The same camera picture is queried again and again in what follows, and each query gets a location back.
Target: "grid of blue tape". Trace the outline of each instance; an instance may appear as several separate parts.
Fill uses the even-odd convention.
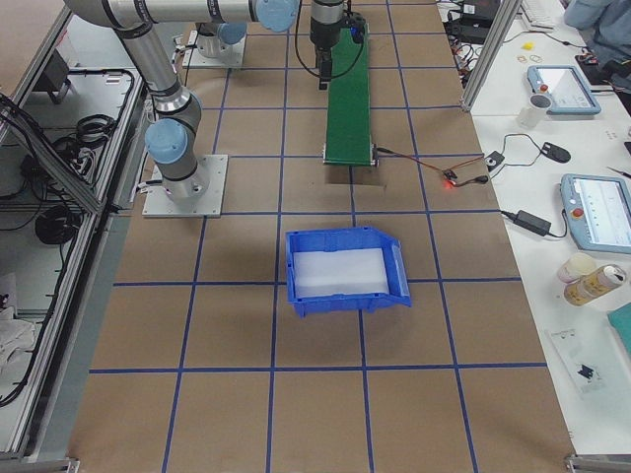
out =
[[[412,144],[414,148],[414,154],[418,158],[441,158],[445,156],[449,157],[467,157],[467,156],[477,156],[478,153],[460,153],[454,154],[449,153],[445,155],[441,154],[422,154],[419,150],[419,146],[416,142],[416,137],[413,133],[413,125],[412,125],[412,116],[411,110],[414,109],[435,109],[435,108],[457,108],[458,104],[444,104],[444,105],[435,105],[435,106],[421,106],[421,107],[413,107],[409,105],[407,91],[405,89],[405,82],[403,80],[403,71],[405,69],[453,69],[455,66],[419,66],[419,67],[403,67],[401,66],[399,51],[397,46],[396,37],[399,35],[409,35],[409,34],[442,34],[442,33],[395,33],[393,24],[392,24],[392,16],[390,11],[390,6],[403,6],[403,5],[415,5],[418,6],[418,3],[395,3],[392,4],[389,0],[386,0],[386,9],[388,21],[391,29],[391,33],[372,33],[371,35],[391,35],[394,41],[394,50],[396,55],[397,66],[392,67],[371,67],[372,69],[393,69],[399,72],[399,78],[401,82],[401,86],[403,89],[403,96],[405,101],[405,106],[402,107],[372,107],[372,109],[404,109],[407,111],[407,119],[412,139]],[[91,370],[92,374],[122,374],[122,373],[174,373],[176,374],[175,381],[175,394],[172,404],[171,416],[169,429],[167,433],[165,454],[163,459],[162,471],[167,472],[169,469],[169,457],[171,451],[171,443],[174,434],[175,427],[175,418],[177,414],[177,405],[179,400],[179,392],[181,387],[181,379],[182,375],[189,372],[268,372],[269,373],[269,404],[268,404],[268,422],[267,422],[267,450],[266,450],[266,466],[265,472],[271,472],[271,464],[272,464],[272,432],[273,432],[273,415],[274,415],[274,381],[275,374],[277,372],[361,372],[363,377],[363,390],[364,390],[364,410],[366,416],[366,444],[368,450],[368,461],[367,465],[368,471],[373,473],[375,471],[375,462],[373,456],[373,442],[372,442],[372,432],[371,432],[371,409],[370,409],[370,386],[368,379],[368,372],[378,372],[378,371],[401,371],[401,370],[414,370],[414,371],[426,371],[426,370],[450,370],[455,373],[456,376],[456,385],[458,390],[458,396],[460,401],[460,408],[462,413],[462,420],[464,424],[466,439],[469,448],[469,454],[471,459],[471,467],[474,473],[479,472],[474,441],[468,421],[467,414],[467,406],[464,395],[464,390],[462,386],[462,381],[460,378],[460,372],[463,370],[479,370],[479,369],[532,369],[532,368],[545,368],[546,363],[486,363],[486,364],[460,364],[457,360],[456,353],[456,342],[454,339],[454,334],[452,331],[452,324],[450,321],[450,313],[447,305],[447,298],[445,294],[445,284],[447,283],[490,283],[490,282],[511,282],[511,281],[520,281],[519,277],[508,277],[508,278],[443,278],[441,272],[441,265],[438,256],[438,249],[436,244],[436,239],[434,236],[433,226],[432,226],[432,216],[436,214],[456,214],[456,213],[495,213],[498,212],[498,209],[479,209],[479,210],[431,210],[428,202],[428,198],[425,191],[425,185],[423,182],[423,174],[421,172],[420,166],[417,165],[417,171],[419,176],[419,182],[422,189],[422,199],[424,203],[424,207],[427,210],[423,211],[401,211],[401,212],[359,212],[355,209],[355,201],[354,201],[354,185],[352,181],[352,172],[350,172],[350,190],[351,190],[351,211],[350,212],[282,212],[282,183],[283,183],[283,171],[284,171],[284,160],[286,158],[321,158],[320,156],[288,156],[285,155],[285,129],[286,129],[286,120],[287,120],[287,110],[290,109],[324,109],[324,107],[289,107],[287,105],[287,83],[288,83],[288,73],[290,70],[296,69],[299,70],[300,67],[289,67],[289,51],[290,51],[290,34],[286,34],[286,52],[285,52],[285,67],[284,68],[256,68],[256,70],[279,70],[285,71],[284,74],[284,104],[282,107],[226,107],[226,95],[230,83],[230,72],[228,72],[226,77],[226,82],[224,85],[224,91],[222,96],[221,106],[219,107],[208,107],[205,109],[216,109],[219,110],[219,119],[217,124],[217,129],[215,133],[215,145],[213,146],[213,153],[216,152],[217,142],[219,133],[222,125],[222,115],[224,110],[226,109],[282,109],[283,110],[283,122],[282,122],[282,144],[281,144],[281,152],[280,152],[280,181],[279,181],[279,198],[278,198],[278,208],[276,212],[232,212],[232,213],[224,213],[224,215],[270,215],[277,216],[277,227],[276,227],[276,257],[275,257],[275,268],[274,268],[274,281],[267,282],[256,282],[256,281],[233,281],[233,282],[205,282],[199,281],[199,268],[201,264],[201,256],[203,250],[203,242],[204,236],[206,233],[207,219],[204,218],[199,242],[197,247],[196,261],[195,261],[195,270],[193,274],[192,281],[156,281],[156,282],[121,282],[115,283],[114,285],[117,287],[147,287],[147,286],[190,286],[190,299],[188,302],[188,309],[186,315],[186,322],[184,326],[184,334],[183,340],[181,344],[181,351],[179,356],[179,363],[177,368],[172,369],[98,369]],[[265,158],[264,156],[231,156],[233,158]],[[270,156],[267,158],[278,158],[277,156]],[[437,271],[437,278],[428,278],[428,279],[409,279],[408,282],[411,284],[423,284],[423,283],[437,283],[440,288],[441,298],[442,298],[442,306],[443,312],[445,315],[445,322],[447,324],[449,343],[452,353],[453,362],[450,364],[443,365],[401,365],[401,366],[369,366],[366,361],[366,343],[364,336],[364,318],[363,313],[360,310],[358,313],[358,323],[359,323],[359,336],[360,336],[360,349],[361,349],[361,365],[357,367],[276,367],[276,324],[277,324],[277,306],[278,306],[278,289],[284,286],[286,283],[279,281],[279,276],[281,269],[280,265],[280,238],[281,238],[281,221],[282,217],[286,215],[349,215],[352,219],[353,226],[356,225],[357,216],[360,215],[378,215],[378,214],[388,214],[388,215],[413,215],[413,214],[421,214],[425,215],[428,222],[430,239],[433,251],[433,258]],[[195,301],[195,292],[198,286],[235,286],[235,285],[262,285],[262,286],[273,286],[274,288],[274,304],[273,304],[273,313],[272,313],[272,337],[271,337],[271,357],[270,357],[270,365],[269,368],[187,368],[184,365],[186,347],[188,343],[188,334],[190,329],[190,322],[192,317],[192,309]]]

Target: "tablet screen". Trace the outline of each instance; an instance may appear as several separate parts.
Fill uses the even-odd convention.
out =
[[[540,68],[538,73],[543,84],[548,86],[547,92],[554,98],[557,106],[563,108],[594,106],[572,69]]]
[[[574,188],[581,195],[590,241],[631,247],[631,215],[620,183],[575,178]]]

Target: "person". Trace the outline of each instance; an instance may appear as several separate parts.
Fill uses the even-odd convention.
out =
[[[565,11],[566,25],[593,29],[587,41],[602,70],[607,62],[631,61],[631,0],[572,0]],[[631,114],[631,74],[613,74],[610,82]]]

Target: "metal base plate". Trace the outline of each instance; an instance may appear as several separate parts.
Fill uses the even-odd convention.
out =
[[[204,57],[197,49],[188,49],[182,60],[182,67],[187,69],[241,69],[244,64],[245,39],[229,46],[218,57]],[[188,37],[188,45],[195,44],[197,32],[193,30]]]
[[[206,171],[210,183],[206,192],[199,197],[191,197],[175,202],[162,186],[150,187],[142,214],[145,217],[220,217],[224,200],[228,155],[208,155],[199,159],[199,167]],[[162,179],[157,167],[151,176]]]

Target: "teal object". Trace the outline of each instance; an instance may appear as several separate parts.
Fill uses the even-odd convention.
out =
[[[172,165],[186,151],[188,137],[179,122],[163,118],[147,128],[145,145],[156,163]]]
[[[333,76],[346,71],[357,57],[360,44],[350,30],[342,29],[332,50]],[[364,49],[347,74],[333,79],[328,88],[324,163],[341,166],[374,166],[371,140],[371,104],[368,78],[368,25]]]
[[[631,355],[631,304],[623,305],[611,312],[608,317],[609,323],[618,332],[624,348]]]
[[[294,24],[297,14],[298,0],[260,0],[256,2],[258,21],[275,33],[288,30]]]
[[[222,23],[217,36],[226,44],[237,44],[247,33],[247,23]]]

